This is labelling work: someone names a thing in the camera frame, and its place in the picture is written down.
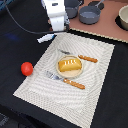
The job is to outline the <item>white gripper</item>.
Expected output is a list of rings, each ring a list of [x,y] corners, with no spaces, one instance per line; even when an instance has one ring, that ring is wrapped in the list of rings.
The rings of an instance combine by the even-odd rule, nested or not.
[[[41,3],[50,19],[52,29],[54,31],[63,31],[65,26],[69,24],[64,0],[41,0]]]

